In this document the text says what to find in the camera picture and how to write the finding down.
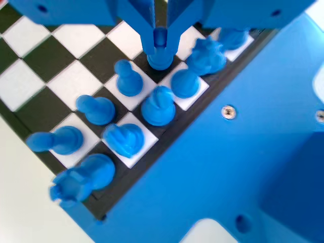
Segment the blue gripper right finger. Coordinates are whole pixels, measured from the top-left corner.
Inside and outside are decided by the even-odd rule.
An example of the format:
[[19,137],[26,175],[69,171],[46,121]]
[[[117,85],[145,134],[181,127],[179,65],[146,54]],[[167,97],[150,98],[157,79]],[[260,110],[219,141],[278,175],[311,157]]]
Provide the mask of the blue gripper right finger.
[[167,50],[178,52],[180,37],[202,17],[203,1],[172,1],[167,3]]

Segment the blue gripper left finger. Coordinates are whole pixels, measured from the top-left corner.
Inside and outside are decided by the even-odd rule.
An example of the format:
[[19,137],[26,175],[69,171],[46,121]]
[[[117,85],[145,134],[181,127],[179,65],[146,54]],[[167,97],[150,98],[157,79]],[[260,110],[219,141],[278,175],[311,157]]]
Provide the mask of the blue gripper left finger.
[[147,55],[153,54],[154,1],[117,1],[117,15],[140,35],[143,51]]

